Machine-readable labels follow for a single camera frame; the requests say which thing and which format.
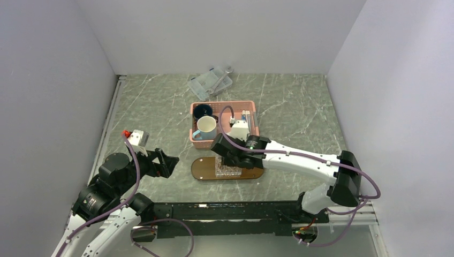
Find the dark blue mug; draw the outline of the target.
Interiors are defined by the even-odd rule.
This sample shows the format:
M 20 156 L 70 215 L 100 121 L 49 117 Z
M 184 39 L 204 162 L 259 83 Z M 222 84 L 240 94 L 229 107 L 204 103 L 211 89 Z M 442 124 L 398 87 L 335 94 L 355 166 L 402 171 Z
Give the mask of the dark blue mug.
M 213 117 L 216 121 L 218 121 L 218 117 L 214 115 L 214 111 L 212 107 L 208 104 L 198 104 L 193 109 L 193 117 L 195 121 L 198 121 L 200 118 L 209 116 Z

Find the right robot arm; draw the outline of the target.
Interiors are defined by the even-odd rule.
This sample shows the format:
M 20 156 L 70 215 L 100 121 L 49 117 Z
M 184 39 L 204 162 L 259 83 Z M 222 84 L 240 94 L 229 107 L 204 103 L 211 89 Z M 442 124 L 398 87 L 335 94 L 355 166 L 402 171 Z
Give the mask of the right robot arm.
M 340 156 L 307 152 L 285 146 L 269 138 L 251 135 L 246 141 L 218 134 L 211 151 L 229 167 L 275 169 L 319 179 L 322 184 L 305 192 L 295 207 L 296 218 L 308 222 L 320 211 L 338 204 L 360 204 L 361 174 L 354 155 L 343 151 Z

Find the clear acrylic toothbrush holder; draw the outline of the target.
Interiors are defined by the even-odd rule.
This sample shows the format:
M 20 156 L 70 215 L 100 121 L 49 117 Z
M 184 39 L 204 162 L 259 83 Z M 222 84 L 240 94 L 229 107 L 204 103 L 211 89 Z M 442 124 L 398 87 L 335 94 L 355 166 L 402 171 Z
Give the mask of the clear acrylic toothbrush holder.
M 215 157 L 215 176 L 217 178 L 240 177 L 242 169 L 239 167 L 230 167 L 223 164 L 223 158 Z

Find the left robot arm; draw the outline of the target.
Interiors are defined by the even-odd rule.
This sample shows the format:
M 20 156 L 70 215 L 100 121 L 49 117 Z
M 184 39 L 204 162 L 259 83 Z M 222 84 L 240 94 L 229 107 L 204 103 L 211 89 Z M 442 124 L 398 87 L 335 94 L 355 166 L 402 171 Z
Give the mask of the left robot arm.
M 137 191 L 144 176 L 169 178 L 178 157 L 154 151 L 110 154 L 80 191 L 53 256 L 102 256 L 121 231 L 146 225 L 155 217 L 154 203 Z

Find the light blue mug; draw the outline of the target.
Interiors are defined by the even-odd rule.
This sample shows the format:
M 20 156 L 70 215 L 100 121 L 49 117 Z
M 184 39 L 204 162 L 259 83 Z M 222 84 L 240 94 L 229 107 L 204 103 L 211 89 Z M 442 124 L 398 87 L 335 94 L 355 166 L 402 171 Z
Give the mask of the light blue mug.
M 214 117 L 204 116 L 198 119 L 197 130 L 192 133 L 193 140 L 213 140 L 217 135 L 217 122 Z

